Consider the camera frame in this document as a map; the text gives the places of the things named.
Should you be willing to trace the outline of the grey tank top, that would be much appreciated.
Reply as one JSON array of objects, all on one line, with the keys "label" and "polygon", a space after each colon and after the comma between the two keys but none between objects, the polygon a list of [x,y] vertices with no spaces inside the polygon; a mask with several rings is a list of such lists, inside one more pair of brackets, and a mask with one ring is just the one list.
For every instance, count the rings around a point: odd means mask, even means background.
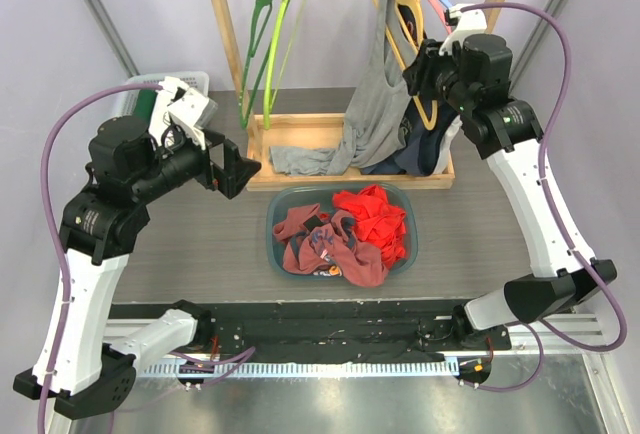
[{"label": "grey tank top", "polygon": [[398,126],[411,100],[402,70],[385,46],[389,0],[377,0],[375,34],[368,64],[346,109],[342,138],[335,147],[309,149],[272,146],[274,171],[290,176],[340,176],[350,167],[365,168],[402,146]]}]

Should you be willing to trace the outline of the yellow hanger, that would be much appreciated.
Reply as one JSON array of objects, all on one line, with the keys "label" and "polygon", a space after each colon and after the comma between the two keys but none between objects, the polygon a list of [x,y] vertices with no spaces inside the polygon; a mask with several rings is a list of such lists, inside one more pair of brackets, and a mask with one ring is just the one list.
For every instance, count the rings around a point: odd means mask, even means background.
[{"label": "yellow hanger", "polygon": [[[424,40],[424,19],[422,14],[422,8],[419,0],[393,0],[394,4],[394,12],[400,24],[400,27],[404,33],[404,38],[411,46],[414,55],[418,54],[419,47]],[[414,16],[415,27],[413,32],[416,36],[409,31],[407,27],[407,23],[405,22],[402,13],[400,11],[401,7],[406,7],[411,14]],[[404,58],[397,46],[396,39],[392,35],[390,28],[388,26],[385,27],[385,36],[387,41],[389,42],[392,51],[396,57],[396,61],[399,67],[404,70],[407,65],[404,62]],[[431,113],[428,114],[423,106],[422,101],[418,96],[412,97],[413,103],[417,108],[417,111],[420,115],[421,121],[427,131],[432,131],[437,122],[438,116],[438,103],[436,101],[431,102]]]}]

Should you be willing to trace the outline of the green plastic hanger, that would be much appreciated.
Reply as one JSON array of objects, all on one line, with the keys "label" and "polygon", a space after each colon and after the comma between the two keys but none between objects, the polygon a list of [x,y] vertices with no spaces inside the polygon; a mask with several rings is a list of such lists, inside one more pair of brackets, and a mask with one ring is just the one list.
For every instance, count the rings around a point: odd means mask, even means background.
[{"label": "green plastic hanger", "polygon": [[247,86],[250,74],[250,68],[252,61],[255,59],[258,53],[260,43],[263,39],[265,30],[267,28],[269,19],[273,12],[275,0],[255,0],[250,30],[247,52],[245,56],[245,64],[242,70],[241,77],[241,90],[238,94],[238,109],[239,109],[239,122],[240,126],[246,130],[249,124],[249,117],[252,113],[253,105],[256,97],[256,90],[259,87],[259,83],[266,69],[268,55],[265,55],[263,61],[258,69],[254,86],[249,88]]}]

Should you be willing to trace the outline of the maroon graphic tank top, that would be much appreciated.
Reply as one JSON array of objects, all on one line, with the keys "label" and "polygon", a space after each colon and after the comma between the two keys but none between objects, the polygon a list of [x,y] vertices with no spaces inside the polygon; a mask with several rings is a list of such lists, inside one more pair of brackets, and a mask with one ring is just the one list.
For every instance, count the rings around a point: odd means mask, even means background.
[{"label": "maroon graphic tank top", "polygon": [[386,281],[389,268],[378,247],[357,238],[356,227],[348,212],[329,214],[316,203],[290,208],[272,235],[284,246],[282,267],[289,274],[344,278],[355,286],[378,287]]}]

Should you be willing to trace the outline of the lime green hanger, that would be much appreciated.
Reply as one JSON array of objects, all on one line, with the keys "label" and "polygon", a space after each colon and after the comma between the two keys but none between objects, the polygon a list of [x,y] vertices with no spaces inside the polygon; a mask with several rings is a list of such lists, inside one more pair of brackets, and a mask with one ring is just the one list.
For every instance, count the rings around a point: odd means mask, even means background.
[{"label": "lime green hanger", "polygon": [[267,54],[266,77],[264,83],[264,97],[262,105],[265,130],[269,130],[271,128],[271,115],[274,111],[274,107],[294,41],[296,40],[298,35],[302,13],[304,11],[304,8],[306,7],[306,4],[307,0],[300,0],[288,43],[283,54],[280,53],[283,39],[283,29],[285,19],[292,5],[292,0],[281,0],[280,7],[278,9]]}]

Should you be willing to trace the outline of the red tank top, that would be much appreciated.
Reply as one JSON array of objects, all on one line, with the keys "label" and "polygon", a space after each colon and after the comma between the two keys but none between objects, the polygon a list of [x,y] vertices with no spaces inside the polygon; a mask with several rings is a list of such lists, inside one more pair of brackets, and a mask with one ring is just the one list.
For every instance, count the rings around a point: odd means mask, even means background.
[{"label": "red tank top", "polygon": [[389,270],[406,258],[406,210],[392,204],[382,186],[369,185],[357,193],[342,190],[332,196],[332,202],[336,209],[352,215],[356,237],[376,246]]}]

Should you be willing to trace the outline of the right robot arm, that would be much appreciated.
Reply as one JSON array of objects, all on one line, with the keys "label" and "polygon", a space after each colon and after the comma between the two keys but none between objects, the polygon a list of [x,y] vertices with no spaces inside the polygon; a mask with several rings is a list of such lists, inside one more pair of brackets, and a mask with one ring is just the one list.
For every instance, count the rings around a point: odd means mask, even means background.
[{"label": "right robot arm", "polygon": [[496,35],[425,41],[404,77],[411,91],[449,107],[504,189],[523,233],[531,272],[455,309],[451,334],[472,349],[494,327],[535,321],[574,307],[616,279],[568,212],[546,154],[548,131],[531,106],[509,95],[512,52]]}]

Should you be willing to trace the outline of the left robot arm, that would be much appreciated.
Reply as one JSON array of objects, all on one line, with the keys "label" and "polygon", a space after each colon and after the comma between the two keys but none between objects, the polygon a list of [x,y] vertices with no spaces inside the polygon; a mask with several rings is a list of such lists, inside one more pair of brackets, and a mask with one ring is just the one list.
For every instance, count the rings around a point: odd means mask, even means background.
[{"label": "left robot arm", "polygon": [[260,169],[221,133],[177,120],[169,129],[178,141],[165,147],[139,118],[104,122],[89,143],[88,182],[54,230],[62,263],[53,317],[38,361],[15,376],[13,389],[52,399],[55,413],[69,420],[117,410],[147,367],[177,349],[200,353],[212,343],[210,311],[185,300],[121,340],[103,340],[115,288],[149,223],[148,205],[191,180],[232,199]]}]

